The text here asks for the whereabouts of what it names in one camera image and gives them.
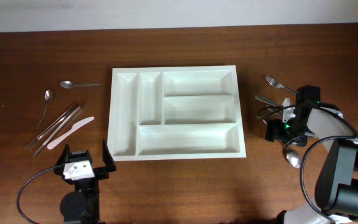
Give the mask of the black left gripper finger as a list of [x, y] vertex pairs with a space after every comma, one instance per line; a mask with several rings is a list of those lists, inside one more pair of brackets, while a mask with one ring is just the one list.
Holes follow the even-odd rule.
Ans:
[[56, 163], [56, 166], [66, 164], [69, 162], [69, 160], [70, 160], [70, 146], [68, 144], [66, 144], [61, 156], [59, 157], [59, 159]]
[[103, 162], [108, 172], [115, 172], [117, 170], [116, 163], [109, 152], [108, 145], [105, 139], [103, 139]]

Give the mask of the steel fork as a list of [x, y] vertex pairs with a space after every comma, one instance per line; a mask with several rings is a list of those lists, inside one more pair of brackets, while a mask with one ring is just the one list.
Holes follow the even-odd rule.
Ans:
[[279, 81], [277, 81], [276, 79], [274, 79], [273, 77], [271, 77], [270, 75], [266, 75], [265, 79], [267, 80], [267, 82], [272, 85], [275, 88], [283, 88], [284, 90], [290, 92], [293, 95], [296, 95], [296, 92], [287, 88], [286, 86], [282, 85]]
[[263, 103], [265, 103], [267, 105], [270, 105], [270, 106], [275, 106], [275, 107], [280, 106], [279, 104], [277, 104], [277, 103], [275, 103], [275, 102], [273, 102], [273, 101], [271, 101], [271, 100], [269, 100], [269, 99], [267, 99], [267, 98], [265, 98], [265, 97], [263, 97], [261, 95], [255, 95], [255, 99], [259, 100], [259, 101], [261, 101], [261, 102], [263, 102]]

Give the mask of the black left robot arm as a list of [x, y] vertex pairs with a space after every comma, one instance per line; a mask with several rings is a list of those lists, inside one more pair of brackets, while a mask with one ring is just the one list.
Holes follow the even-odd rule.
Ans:
[[102, 156], [104, 165], [94, 168], [88, 150], [70, 151], [66, 145], [59, 157], [53, 172], [63, 181], [74, 186], [74, 191], [66, 194], [60, 202], [60, 213], [64, 223], [98, 223], [99, 181], [109, 178], [109, 173], [116, 171], [116, 164], [109, 153], [104, 140]]

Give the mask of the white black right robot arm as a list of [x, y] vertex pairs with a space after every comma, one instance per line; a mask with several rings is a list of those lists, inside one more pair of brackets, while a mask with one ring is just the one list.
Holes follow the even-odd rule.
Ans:
[[[300, 162], [300, 187], [306, 203], [300, 208], [282, 211], [275, 223], [350, 223], [358, 222], [358, 131], [344, 119], [340, 109], [321, 101], [320, 88], [305, 85], [296, 91], [294, 104], [268, 106], [259, 119], [267, 125], [265, 140], [305, 146], [314, 142]], [[323, 144], [328, 151], [309, 198], [305, 189], [305, 165], [309, 154]]]

